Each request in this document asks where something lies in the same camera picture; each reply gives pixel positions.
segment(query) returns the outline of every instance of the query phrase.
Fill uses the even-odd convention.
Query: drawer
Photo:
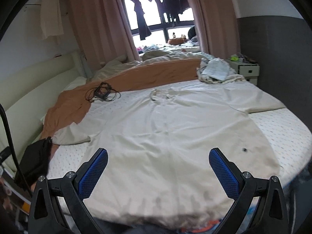
[[[239,66],[239,74],[244,77],[259,76],[260,66]]]
[[[252,83],[254,85],[257,85],[258,83],[258,77],[257,76],[251,76],[251,77],[245,77],[246,81],[249,83]]]

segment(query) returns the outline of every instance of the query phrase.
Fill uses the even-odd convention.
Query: white towel
[[[230,65],[220,59],[215,58],[207,62],[202,58],[200,68],[196,69],[198,79],[204,83],[230,83],[238,81],[246,81],[242,75],[236,74]]]
[[[64,34],[59,0],[41,0],[40,24],[43,39]]]

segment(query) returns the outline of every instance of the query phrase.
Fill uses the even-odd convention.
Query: pink curtain
[[[78,45],[91,70],[127,54],[139,60],[121,0],[68,0]]]
[[[203,52],[229,58],[240,51],[238,24],[232,0],[188,0]]]

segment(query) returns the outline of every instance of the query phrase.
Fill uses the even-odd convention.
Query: metal screw
[[[245,178],[250,178],[252,175],[251,175],[249,172],[244,172],[244,173],[243,173],[243,176],[244,176]]]
[[[38,181],[42,182],[42,181],[44,181],[45,178],[46,178],[46,177],[42,175],[42,176],[40,176],[40,177],[38,178]]]
[[[66,177],[72,178],[75,175],[75,172],[68,172],[66,173]]]
[[[272,180],[273,180],[274,182],[278,182],[278,181],[279,181],[279,179],[278,179],[277,176],[272,176]]]

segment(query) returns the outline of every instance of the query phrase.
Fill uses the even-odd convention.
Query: white nightstand
[[[231,68],[235,69],[236,73],[244,76],[248,82],[257,85],[260,72],[259,65],[230,60],[226,61],[230,64]]]

